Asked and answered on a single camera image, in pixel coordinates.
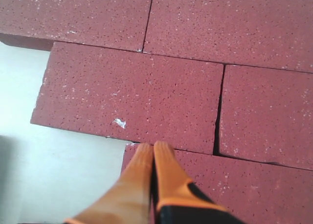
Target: speckled brick surface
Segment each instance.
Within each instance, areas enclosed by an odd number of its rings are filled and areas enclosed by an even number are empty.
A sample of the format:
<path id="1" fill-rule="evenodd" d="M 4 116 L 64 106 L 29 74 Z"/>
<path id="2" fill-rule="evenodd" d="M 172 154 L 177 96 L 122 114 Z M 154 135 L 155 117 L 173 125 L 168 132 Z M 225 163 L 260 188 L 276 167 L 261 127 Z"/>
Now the speckled brick surface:
<path id="1" fill-rule="evenodd" d="M 226 66 L 224 155 L 313 170 L 313 74 Z"/>
<path id="2" fill-rule="evenodd" d="M 0 41 L 40 49 L 45 39 L 140 50 L 151 0 L 0 0 Z M 16 41 L 14 36 L 22 38 Z M 44 39 L 38 46 L 23 37 Z"/>
<path id="3" fill-rule="evenodd" d="M 125 148 L 123 167 L 135 153 Z M 313 223 L 313 172 L 175 150 L 199 188 L 249 224 Z"/>
<path id="4" fill-rule="evenodd" d="M 153 0 L 144 52 L 313 72 L 313 0 Z"/>
<path id="5" fill-rule="evenodd" d="M 32 123 L 211 154 L 223 66 L 55 43 Z"/>

